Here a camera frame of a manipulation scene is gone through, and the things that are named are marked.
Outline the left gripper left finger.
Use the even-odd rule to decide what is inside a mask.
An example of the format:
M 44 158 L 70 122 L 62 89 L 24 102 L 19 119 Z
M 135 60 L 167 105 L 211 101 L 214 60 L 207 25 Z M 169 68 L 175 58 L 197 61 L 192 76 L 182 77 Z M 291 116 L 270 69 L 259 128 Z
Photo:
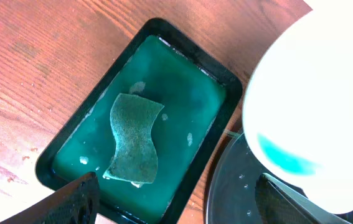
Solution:
M 3 221 L 5 224 L 93 224 L 100 206 L 96 173 L 88 172 L 35 205 Z

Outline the green scrub sponge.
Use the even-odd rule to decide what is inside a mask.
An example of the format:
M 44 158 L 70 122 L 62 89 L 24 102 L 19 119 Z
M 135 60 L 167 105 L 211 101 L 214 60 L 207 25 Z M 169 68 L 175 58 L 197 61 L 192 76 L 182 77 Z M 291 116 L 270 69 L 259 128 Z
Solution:
M 164 105 L 120 93 L 110 110 L 110 126 L 115 139 L 115 153 L 103 174 L 137 184 L 152 184 L 158 171 L 158 156 L 151 131 Z

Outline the white plate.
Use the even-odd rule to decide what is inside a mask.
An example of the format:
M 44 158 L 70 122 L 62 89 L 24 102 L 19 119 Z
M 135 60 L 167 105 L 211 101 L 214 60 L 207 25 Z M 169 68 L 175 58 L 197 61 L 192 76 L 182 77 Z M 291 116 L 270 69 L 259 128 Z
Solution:
M 327 212 L 353 211 L 353 1 L 315 1 L 266 51 L 243 101 L 255 157 Z

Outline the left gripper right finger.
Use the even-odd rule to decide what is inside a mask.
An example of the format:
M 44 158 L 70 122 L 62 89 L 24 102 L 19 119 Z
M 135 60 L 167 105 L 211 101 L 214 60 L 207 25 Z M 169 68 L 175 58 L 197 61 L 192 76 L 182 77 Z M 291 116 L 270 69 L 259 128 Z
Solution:
M 262 173 L 256 182 L 255 201 L 266 224 L 346 223 L 267 173 Z

